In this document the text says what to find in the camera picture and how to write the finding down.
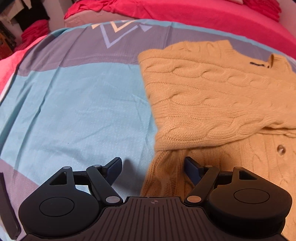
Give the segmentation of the tan cable knit cardigan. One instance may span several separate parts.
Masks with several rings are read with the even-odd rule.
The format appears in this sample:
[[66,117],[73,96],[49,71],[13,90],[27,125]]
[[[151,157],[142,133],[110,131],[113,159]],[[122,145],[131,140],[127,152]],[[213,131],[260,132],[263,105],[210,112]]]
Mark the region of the tan cable knit cardigan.
[[142,196],[185,198],[189,156],[223,171],[241,166],[295,197],[295,73],[284,56],[185,41],[138,62],[158,129]]

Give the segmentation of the pile of dark clothes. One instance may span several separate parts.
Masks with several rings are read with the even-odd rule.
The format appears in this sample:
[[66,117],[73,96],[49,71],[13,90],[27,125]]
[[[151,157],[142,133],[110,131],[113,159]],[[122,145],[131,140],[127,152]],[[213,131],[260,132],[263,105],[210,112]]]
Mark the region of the pile of dark clothes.
[[12,1],[1,12],[1,19],[12,24],[18,23],[24,32],[39,20],[50,20],[42,1]]

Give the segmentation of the red ruffled pillow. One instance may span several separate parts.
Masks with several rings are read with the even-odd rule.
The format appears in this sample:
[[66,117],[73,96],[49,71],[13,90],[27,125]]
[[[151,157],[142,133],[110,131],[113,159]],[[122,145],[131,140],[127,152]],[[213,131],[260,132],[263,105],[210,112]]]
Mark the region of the red ruffled pillow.
[[276,21],[280,21],[281,8],[276,0],[243,0],[250,9]]

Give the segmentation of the crimson ruffled cloth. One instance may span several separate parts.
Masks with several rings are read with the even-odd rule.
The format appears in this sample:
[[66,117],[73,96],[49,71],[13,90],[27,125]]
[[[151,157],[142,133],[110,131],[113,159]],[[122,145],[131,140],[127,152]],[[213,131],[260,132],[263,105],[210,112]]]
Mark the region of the crimson ruffled cloth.
[[26,28],[21,34],[22,41],[15,47],[15,52],[27,48],[39,37],[43,37],[50,33],[49,21],[38,20]]

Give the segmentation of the blue grey striped bedsheet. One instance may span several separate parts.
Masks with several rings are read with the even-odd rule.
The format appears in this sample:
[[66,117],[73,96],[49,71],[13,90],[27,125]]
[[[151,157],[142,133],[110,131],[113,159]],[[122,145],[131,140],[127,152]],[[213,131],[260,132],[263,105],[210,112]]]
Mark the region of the blue grey striped bedsheet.
[[[241,166],[219,169],[202,206],[142,196],[158,131],[138,56],[179,42],[227,40],[266,61],[254,40],[175,22],[136,20],[57,30],[17,66],[1,102],[1,218],[14,240],[295,240],[295,197]],[[115,157],[100,206],[86,169]]]

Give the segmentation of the pink bed cover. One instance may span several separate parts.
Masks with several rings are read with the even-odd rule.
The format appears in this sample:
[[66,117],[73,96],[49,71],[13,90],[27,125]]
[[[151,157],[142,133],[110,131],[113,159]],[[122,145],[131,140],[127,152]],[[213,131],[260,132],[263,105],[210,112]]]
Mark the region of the pink bed cover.
[[17,66],[21,63],[25,54],[32,48],[34,45],[38,44],[41,40],[44,39],[46,35],[39,37],[32,44],[23,50],[16,51],[11,56],[6,59],[1,60],[0,65],[0,88],[1,88],[1,101],[4,99],[5,95],[8,92],[8,89],[12,83],[12,78],[15,75]]

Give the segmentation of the red blanket on far bed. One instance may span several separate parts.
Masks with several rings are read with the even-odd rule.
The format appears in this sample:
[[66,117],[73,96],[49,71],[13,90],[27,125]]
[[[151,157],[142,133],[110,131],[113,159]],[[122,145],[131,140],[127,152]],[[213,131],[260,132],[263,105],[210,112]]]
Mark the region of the red blanket on far bed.
[[64,18],[107,11],[135,19],[178,22],[245,36],[295,57],[295,36],[243,1],[77,1]]

